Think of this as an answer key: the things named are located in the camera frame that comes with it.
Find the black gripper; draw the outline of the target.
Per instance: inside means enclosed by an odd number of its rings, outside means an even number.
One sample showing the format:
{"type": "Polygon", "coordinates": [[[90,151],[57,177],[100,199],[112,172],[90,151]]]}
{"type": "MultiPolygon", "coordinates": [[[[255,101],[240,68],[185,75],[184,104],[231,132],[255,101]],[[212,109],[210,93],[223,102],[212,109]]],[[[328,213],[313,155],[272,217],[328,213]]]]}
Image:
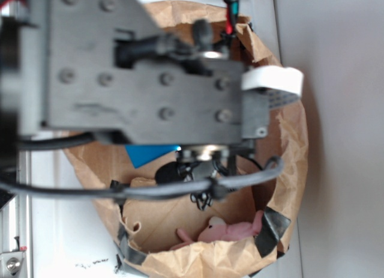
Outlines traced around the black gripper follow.
{"type": "Polygon", "coordinates": [[[121,145],[179,145],[159,189],[53,190],[38,195],[169,199],[189,193],[220,198],[267,180],[226,174],[215,181],[174,180],[198,165],[203,151],[214,166],[248,154],[269,122],[266,92],[245,90],[245,67],[229,59],[235,30],[214,40],[211,23],[191,24],[192,42],[160,28],[137,0],[46,0],[44,125],[74,136],[22,141],[44,151],[100,141],[121,145]]]}

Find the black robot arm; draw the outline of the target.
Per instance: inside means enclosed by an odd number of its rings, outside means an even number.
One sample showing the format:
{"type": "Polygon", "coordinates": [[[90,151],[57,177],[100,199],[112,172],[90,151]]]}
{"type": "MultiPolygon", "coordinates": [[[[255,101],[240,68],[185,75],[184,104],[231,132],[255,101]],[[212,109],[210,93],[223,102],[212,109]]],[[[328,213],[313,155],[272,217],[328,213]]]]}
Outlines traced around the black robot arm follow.
{"type": "Polygon", "coordinates": [[[138,0],[15,0],[1,19],[1,189],[40,197],[154,200],[193,193],[203,205],[267,180],[239,178],[266,136],[265,88],[244,89],[245,64],[231,59],[238,0],[228,31],[214,41],[207,20],[193,43],[164,31],[138,0]],[[159,189],[50,189],[16,180],[21,151],[105,144],[178,146],[159,189]]]}

